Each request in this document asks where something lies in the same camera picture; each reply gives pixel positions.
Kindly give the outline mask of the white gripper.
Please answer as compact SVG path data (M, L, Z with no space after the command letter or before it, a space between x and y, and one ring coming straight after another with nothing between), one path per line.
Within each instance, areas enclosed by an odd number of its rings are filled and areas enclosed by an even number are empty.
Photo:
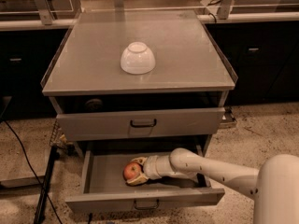
M132 162L136 162L139 165L143 166L143 172L138 175L128 179L126 183L129 186L137 186L146 183L149 179L156 180L160 179L161 176L157 171L157 156L149 156L149 157L137 157L132 159Z

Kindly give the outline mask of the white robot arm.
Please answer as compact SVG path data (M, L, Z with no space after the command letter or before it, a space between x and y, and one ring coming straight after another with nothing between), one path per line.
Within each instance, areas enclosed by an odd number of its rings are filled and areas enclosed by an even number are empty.
M299 158L293 155L276 155L254 169L177 148L164 156L135 158L123 170L130 186L165 176L191 179L198 174L252 199L253 224L299 224Z

